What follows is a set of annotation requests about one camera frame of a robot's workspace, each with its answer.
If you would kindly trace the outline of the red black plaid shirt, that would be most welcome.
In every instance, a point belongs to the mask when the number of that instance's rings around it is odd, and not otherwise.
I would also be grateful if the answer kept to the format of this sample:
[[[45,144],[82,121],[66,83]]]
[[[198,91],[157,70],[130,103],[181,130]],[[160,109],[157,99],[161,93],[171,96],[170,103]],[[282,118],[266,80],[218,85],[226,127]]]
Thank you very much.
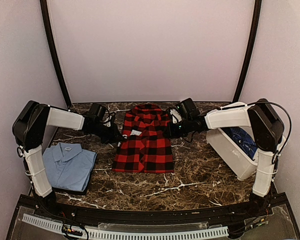
[[[112,171],[165,174],[174,172],[171,141],[164,136],[168,113],[156,104],[142,104],[126,112]]]

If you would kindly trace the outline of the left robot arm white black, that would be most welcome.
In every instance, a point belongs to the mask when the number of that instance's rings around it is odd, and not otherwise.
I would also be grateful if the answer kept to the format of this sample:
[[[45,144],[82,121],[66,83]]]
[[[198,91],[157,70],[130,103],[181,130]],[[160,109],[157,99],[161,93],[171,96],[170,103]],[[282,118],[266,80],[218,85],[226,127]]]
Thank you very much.
[[[36,196],[46,198],[53,193],[44,168],[42,143],[47,126],[83,131],[100,138],[101,143],[124,141],[115,123],[115,116],[103,120],[108,109],[94,103],[84,114],[71,112],[30,100],[12,125],[12,133],[18,145],[18,155],[24,159],[26,173]]]

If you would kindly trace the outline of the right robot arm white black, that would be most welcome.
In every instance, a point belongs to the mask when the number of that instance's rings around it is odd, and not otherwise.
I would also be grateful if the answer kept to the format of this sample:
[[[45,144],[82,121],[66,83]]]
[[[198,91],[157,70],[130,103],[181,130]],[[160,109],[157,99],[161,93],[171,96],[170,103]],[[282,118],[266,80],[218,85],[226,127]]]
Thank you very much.
[[[168,111],[164,135],[170,139],[206,132],[206,141],[243,181],[255,175],[252,193],[265,197],[278,171],[278,161],[289,137],[274,102],[234,102],[200,113],[191,98]]]

